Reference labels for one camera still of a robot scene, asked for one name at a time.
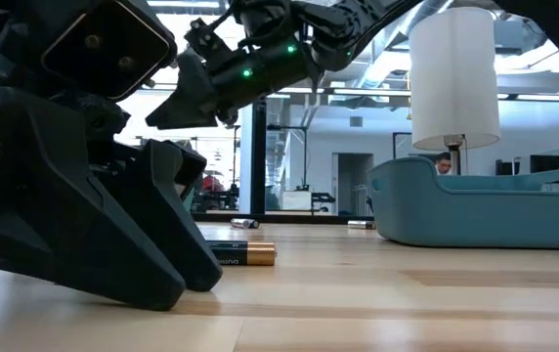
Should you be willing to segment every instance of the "wooden table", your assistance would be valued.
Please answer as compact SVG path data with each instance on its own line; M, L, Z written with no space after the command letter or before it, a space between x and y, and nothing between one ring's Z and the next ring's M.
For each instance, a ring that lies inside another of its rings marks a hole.
M559 251L421 249L342 226L201 225L278 243L169 313L0 272L0 352L559 352Z

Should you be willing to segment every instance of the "aa battery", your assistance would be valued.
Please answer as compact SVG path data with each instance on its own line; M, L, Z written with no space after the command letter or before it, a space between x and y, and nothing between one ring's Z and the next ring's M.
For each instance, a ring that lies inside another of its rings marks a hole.
M361 230L375 230L374 221L350 221L347 223L350 229L361 229Z
M251 219L232 219L230 223L239 229L257 229L260 226L259 222Z
M208 241L221 265L273 266L276 244L273 242Z

